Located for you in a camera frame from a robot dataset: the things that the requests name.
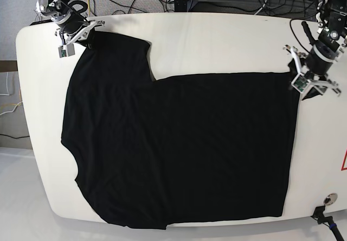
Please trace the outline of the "black T-shirt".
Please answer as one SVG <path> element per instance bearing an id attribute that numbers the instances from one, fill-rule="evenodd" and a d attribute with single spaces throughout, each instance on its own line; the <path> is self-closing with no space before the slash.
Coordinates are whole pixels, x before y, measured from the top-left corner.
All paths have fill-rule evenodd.
<path id="1" fill-rule="evenodd" d="M 299 93 L 293 74 L 154 80 L 147 41 L 97 32 L 70 78 L 61 143 L 76 183 L 110 224 L 280 217 Z"/>

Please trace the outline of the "silver table grommet right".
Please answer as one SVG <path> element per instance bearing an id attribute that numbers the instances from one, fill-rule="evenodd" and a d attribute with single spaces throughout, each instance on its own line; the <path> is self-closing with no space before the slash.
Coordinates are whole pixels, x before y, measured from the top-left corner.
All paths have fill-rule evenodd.
<path id="1" fill-rule="evenodd" d="M 337 193 L 331 193 L 329 194 L 325 199 L 324 199 L 324 205 L 325 206 L 330 206 L 336 202 L 338 198 Z"/>

